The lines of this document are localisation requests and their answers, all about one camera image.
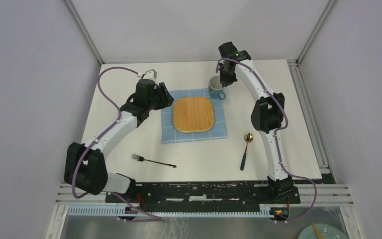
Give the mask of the woven bamboo placemat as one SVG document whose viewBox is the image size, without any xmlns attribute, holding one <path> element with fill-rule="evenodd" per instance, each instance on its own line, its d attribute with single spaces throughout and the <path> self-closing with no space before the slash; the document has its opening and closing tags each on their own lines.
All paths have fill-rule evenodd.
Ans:
<svg viewBox="0 0 382 239">
<path fill-rule="evenodd" d="M 212 102 L 206 97 L 186 97 L 173 105 L 173 124 L 181 133 L 206 132 L 215 124 Z"/>
</svg>

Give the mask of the wooden chopstick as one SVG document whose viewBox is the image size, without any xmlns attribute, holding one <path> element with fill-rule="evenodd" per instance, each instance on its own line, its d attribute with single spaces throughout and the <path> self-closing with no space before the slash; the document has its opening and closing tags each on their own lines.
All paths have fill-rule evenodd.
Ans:
<svg viewBox="0 0 382 239">
<path fill-rule="evenodd" d="M 315 223 L 312 223 L 312 227 L 315 231 L 315 234 L 317 236 L 318 239 L 323 239 L 323 236 L 321 234 L 321 231 L 319 230 L 319 228 L 317 227 L 317 225 Z"/>
</svg>

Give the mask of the white blue mug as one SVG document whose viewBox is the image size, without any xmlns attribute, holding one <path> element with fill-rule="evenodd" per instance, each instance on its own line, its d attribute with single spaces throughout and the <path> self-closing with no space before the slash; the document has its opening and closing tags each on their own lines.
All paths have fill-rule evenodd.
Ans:
<svg viewBox="0 0 382 239">
<path fill-rule="evenodd" d="M 213 99 L 226 99 L 226 94 L 224 93 L 224 87 L 220 82 L 219 76 L 213 76 L 208 82 L 209 95 Z"/>
</svg>

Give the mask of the black metal fork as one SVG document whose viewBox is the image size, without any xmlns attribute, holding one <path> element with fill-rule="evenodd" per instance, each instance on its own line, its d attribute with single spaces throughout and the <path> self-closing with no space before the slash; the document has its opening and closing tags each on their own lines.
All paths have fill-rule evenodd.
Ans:
<svg viewBox="0 0 382 239">
<path fill-rule="evenodd" d="M 150 160 L 150 159 L 146 159 L 143 156 L 140 156 L 140 155 L 137 155 L 137 154 L 131 154 L 131 158 L 136 160 L 136 161 L 139 161 L 139 162 L 147 161 L 147 162 L 151 162 L 151 163 L 156 163 L 156 164 L 168 166 L 168 167 L 171 167 L 171 168 L 177 168 L 176 165 L 168 164 L 168 163 L 163 163 L 163 162 L 159 162 L 159 161 L 154 161 L 154 160 Z"/>
</svg>

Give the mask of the blue checked cloth napkin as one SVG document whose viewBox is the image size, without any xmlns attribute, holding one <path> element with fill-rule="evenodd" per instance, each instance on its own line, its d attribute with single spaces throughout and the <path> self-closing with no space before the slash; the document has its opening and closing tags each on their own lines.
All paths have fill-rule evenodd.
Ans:
<svg viewBox="0 0 382 239">
<path fill-rule="evenodd" d="M 214 126 L 205 132 L 183 133 L 174 127 L 173 107 L 161 110 L 162 144 L 183 143 L 204 140 L 215 140 L 227 138 L 227 128 L 223 110 L 222 100 L 211 98 L 208 89 L 178 90 L 169 91 L 175 101 L 187 97 L 206 97 L 212 105 L 214 111 Z"/>
</svg>

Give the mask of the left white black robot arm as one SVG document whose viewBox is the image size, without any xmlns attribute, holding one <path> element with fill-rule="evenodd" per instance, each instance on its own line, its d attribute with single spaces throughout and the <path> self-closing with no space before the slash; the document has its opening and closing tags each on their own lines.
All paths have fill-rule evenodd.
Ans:
<svg viewBox="0 0 382 239">
<path fill-rule="evenodd" d="M 75 190 L 98 195 L 101 192 L 117 192 L 124 202 L 132 202 L 137 195 L 135 181 L 119 173 L 109 173 L 105 160 L 115 147 L 149 117 L 150 111 L 172 105 L 174 98 L 165 83 L 140 79 L 129 101 L 118 107 L 114 121 L 98 135 L 84 143 L 69 145 L 66 157 L 64 180 Z"/>
</svg>

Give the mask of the green plate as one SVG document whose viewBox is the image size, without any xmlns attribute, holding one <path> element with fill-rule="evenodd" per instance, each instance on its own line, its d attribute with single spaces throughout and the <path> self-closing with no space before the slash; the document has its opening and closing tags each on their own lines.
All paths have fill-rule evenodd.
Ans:
<svg viewBox="0 0 382 239">
<path fill-rule="evenodd" d="M 339 229 L 327 224 L 315 224 L 323 239 L 348 239 Z M 298 239 L 318 239 L 313 225 L 307 226 L 299 234 Z"/>
</svg>

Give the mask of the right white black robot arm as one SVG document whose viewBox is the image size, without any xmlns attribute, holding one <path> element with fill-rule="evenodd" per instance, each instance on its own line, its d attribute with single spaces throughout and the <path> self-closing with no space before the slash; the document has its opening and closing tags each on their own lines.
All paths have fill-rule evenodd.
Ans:
<svg viewBox="0 0 382 239">
<path fill-rule="evenodd" d="M 280 203 L 293 189 L 281 140 L 281 130 L 288 126 L 284 112 L 285 97 L 283 93 L 275 93 L 262 79 L 247 51 L 239 51 L 232 42 L 221 44 L 218 50 L 221 58 L 216 72 L 219 73 L 221 85 L 228 87 L 242 80 L 255 101 L 250 119 L 253 128 L 262 137 L 267 156 L 267 195 L 271 202 Z"/>
</svg>

